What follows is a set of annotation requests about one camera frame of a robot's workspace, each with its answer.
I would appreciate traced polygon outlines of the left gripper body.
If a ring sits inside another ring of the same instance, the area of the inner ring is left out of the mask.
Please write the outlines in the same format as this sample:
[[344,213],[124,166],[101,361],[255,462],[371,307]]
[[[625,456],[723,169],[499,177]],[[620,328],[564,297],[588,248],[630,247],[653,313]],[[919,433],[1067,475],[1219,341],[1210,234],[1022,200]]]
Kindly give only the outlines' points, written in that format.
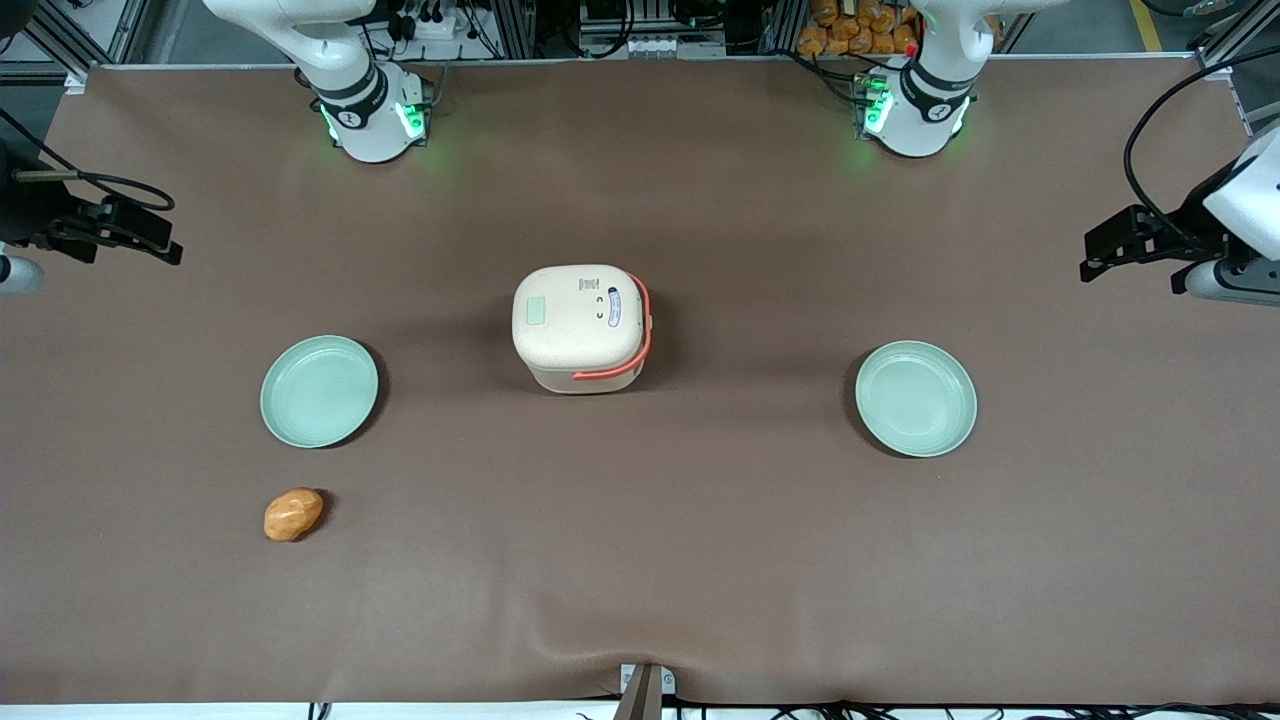
[[1174,210],[1156,211],[1140,205],[1138,213],[1143,234],[1143,256],[1139,263],[1158,260],[1244,263],[1243,241],[1204,205],[1206,199],[1224,186],[1231,173],[1230,165],[1220,168],[1193,187]]

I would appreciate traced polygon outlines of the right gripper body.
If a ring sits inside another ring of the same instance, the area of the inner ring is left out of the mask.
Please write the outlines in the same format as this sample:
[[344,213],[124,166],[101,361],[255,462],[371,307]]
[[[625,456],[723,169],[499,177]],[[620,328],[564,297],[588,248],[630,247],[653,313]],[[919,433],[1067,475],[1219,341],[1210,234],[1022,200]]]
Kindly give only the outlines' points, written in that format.
[[67,184],[81,170],[56,170],[1,145],[3,247],[42,249],[81,263],[93,263],[102,246],[90,204]]

